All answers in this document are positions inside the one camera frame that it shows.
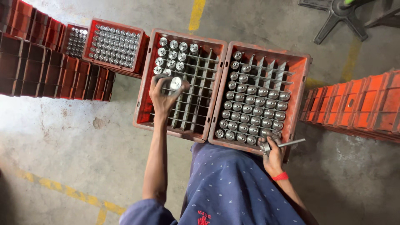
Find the yellow floor marking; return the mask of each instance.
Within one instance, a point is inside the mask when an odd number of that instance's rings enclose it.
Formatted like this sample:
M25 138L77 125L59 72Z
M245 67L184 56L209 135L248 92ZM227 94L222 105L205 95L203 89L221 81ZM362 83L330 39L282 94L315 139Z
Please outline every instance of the yellow floor marking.
M348 82L352 79L354 67L360 53L361 44L362 42L356 36L353 36L353 40L351 42L349 53L347 56L347 61L342 71L341 82Z
M194 0L192 15L190 16L189 22L189 34L193 34L194 31L199 29L200 26L200 18L203 14L204 5L206 4L206 0Z
M97 216L96 225L103 225L106 221L107 209L100 208L99 215Z
M121 207L119 205L116 205L116 204L111 203L109 201L104 201L104 200L98 199L97 197L92 196L92 195L85 194L85 193L83 193L81 191L78 191L78 190L76 190L76 189L74 189L74 188L72 188L70 186L61 184L61 183L59 183L57 181L52 181L50 179L37 176L37 175L35 175L33 173L26 172L26 171L23 171L23 170L18 169L18 168L15 168L15 173L16 173L16 175L18 177L23 178L23 179L25 179L27 181L30 181L30 182L35 183L35 184L39 184L39 185L41 185L43 187L46 187L46 188L48 188L50 190L54 190L54 191L60 192L62 194L70 196L70 197L72 197L74 199L79 199L79 200L81 200L83 202L86 202L86 203L89 203L91 205L97 206L97 207L99 207L101 209L104 208L106 211L110 211L110 212L116 213L118 215L122 215L126 211L125 208L123 208L123 207Z

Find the hand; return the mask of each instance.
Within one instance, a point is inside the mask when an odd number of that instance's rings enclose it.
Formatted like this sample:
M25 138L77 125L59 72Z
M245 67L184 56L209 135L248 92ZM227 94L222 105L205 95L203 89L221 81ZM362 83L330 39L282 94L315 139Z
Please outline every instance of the hand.
M171 108L182 92L188 88L182 85L175 93L172 95L164 95L161 93L162 86L166 82L171 82L172 77L165 77L160 74L153 76L150 85L149 96L154 106L154 123L166 123L168 115L170 114Z
M267 141L271 146L270 156L263 155L264 158L264 168L267 173L271 177L276 177L277 175L284 172L282 165L283 165L283 156L285 155L286 148L278 147L281 144L280 138L278 135L268 131L267 132ZM265 142L265 138L258 140L258 145L261 142Z

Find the concrete floor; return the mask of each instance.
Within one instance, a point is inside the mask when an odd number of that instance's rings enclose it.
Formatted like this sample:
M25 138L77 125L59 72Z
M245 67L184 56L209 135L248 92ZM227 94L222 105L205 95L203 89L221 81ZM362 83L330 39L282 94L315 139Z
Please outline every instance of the concrete floor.
M188 33L193 1L28 0L64 23L89 25L92 17L141 27ZM309 77L341 81L353 35L338 24L321 45L312 42L328 14L300 7L297 0L207 1L194 34L309 53ZM361 8L368 19L371 5ZM368 30L353 78L400 66L400 29ZM0 224L102 224L100 207L56 181L123 208L140 200L152 133L132 126L140 80L118 75L112 101L0 96ZM299 122L307 138L286 170L320 224L398 224L400 147L350 137ZM179 218L189 179L191 141L168 137L166 207ZM104 224L117 224L108 211Z

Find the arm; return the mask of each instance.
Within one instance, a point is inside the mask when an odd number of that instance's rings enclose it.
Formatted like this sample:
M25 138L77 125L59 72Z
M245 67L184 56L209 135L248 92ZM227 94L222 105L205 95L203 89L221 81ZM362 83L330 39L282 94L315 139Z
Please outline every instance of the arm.
M285 155L285 149L281 149L276 143L280 144L280 139L277 135L269 132L269 137L267 138L268 143L271 146L270 156L264 155L264 168L271 177L276 177L277 175L284 172L282 168L283 156ZM297 192L294 190L293 185L287 180L279 180L276 182L281 190L284 192L294 210L299 214L303 221L308 225L318 225L317 220L311 214L311 212L306 208L304 203L301 201Z
M161 93L161 88L165 82L172 78L161 78L154 76L151 81L149 95L154 106L154 132L150 144L149 156L147 159L146 170L144 171L144 181L142 198L156 199L162 205L167 199L167 125L168 115L171 107L178 96L184 91L182 86L174 94L165 96Z

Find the red thread bracelet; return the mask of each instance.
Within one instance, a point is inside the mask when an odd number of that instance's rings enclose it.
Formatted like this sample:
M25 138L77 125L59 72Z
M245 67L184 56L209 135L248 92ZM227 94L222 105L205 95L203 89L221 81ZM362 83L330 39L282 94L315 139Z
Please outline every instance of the red thread bracelet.
M271 177L274 181L280 181L280 180L287 180L289 179L289 176L286 172L283 172L281 174L279 174L276 177Z

